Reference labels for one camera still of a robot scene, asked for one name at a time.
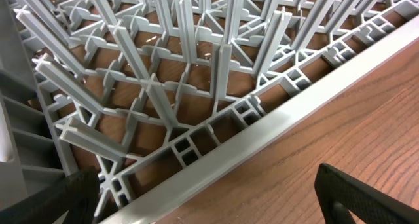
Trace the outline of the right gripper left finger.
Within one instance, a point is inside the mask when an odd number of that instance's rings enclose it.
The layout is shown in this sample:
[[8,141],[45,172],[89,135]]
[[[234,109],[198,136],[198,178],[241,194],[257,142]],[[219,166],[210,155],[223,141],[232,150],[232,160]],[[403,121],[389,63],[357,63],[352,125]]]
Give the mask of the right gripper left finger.
[[92,223],[99,192],[98,171],[86,167],[2,210],[1,222],[53,223],[65,214],[64,223]]

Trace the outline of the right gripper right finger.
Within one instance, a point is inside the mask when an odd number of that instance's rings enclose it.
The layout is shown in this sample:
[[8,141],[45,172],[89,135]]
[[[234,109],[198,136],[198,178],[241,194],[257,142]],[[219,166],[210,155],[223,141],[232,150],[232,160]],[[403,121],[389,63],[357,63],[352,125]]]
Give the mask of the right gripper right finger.
[[326,223],[417,223],[418,210],[343,171],[321,163],[314,188]]

